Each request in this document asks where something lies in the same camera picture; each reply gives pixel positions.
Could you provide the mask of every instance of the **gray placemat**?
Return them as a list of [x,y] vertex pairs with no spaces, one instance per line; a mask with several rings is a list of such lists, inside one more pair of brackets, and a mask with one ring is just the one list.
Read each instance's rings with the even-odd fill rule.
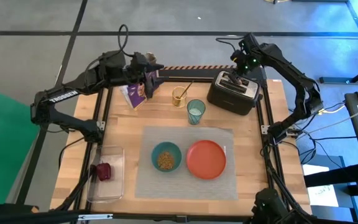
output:
[[[226,150],[226,168],[214,180],[199,179],[187,169],[188,148],[199,140],[212,140]],[[181,150],[178,169],[160,172],[151,162],[153,148],[161,142],[175,143]],[[145,127],[136,180],[136,197],[203,200],[238,200],[234,166],[233,131],[220,128]]]

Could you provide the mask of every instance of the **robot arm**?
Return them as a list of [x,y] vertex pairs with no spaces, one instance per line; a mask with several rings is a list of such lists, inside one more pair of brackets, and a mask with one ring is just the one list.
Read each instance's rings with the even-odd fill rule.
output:
[[293,113],[283,121],[271,125],[267,131],[272,137],[271,143],[277,144],[286,137],[286,131],[290,126],[323,109],[318,85],[287,61],[277,45],[259,45],[251,33],[245,35],[239,45],[241,50],[236,50],[231,55],[231,60],[237,64],[237,75],[246,75],[247,72],[260,65],[269,66],[295,87],[296,98]]
[[145,74],[163,68],[163,65],[150,64],[146,57],[138,52],[132,56],[131,64],[125,66],[125,58],[122,51],[110,51],[103,53],[93,61],[99,62],[94,68],[89,68],[81,73],[75,80],[40,91],[35,95],[31,104],[31,121],[34,124],[57,124],[62,129],[75,129],[80,131],[86,142],[99,142],[103,136],[101,123],[94,120],[83,121],[70,115],[58,112],[54,104],[67,100],[79,94],[92,95],[103,88],[142,83],[147,98],[153,97],[154,85],[162,80],[153,80]]

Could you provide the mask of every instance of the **red plate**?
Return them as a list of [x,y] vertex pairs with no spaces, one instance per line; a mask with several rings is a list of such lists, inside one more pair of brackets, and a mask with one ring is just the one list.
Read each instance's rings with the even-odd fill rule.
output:
[[201,179],[219,177],[226,166],[223,149],[213,141],[201,140],[190,146],[186,156],[190,172]]

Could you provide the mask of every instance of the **glass cup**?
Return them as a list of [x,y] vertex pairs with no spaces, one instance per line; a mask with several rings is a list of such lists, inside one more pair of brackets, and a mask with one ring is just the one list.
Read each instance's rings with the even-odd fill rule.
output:
[[172,104],[177,108],[184,107],[186,105],[187,92],[182,95],[186,89],[182,86],[175,87],[172,91]]
[[201,100],[191,100],[187,104],[187,115],[189,123],[192,125],[198,124],[205,112],[205,104]]

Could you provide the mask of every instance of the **black toaster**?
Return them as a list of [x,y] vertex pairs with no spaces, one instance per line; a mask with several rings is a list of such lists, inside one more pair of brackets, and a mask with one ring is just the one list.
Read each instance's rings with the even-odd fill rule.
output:
[[259,83],[240,77],[241,84],[233,83],[229,73],[221,71],[209,88],[208,102],[239,115],[247,115],[259,99]]

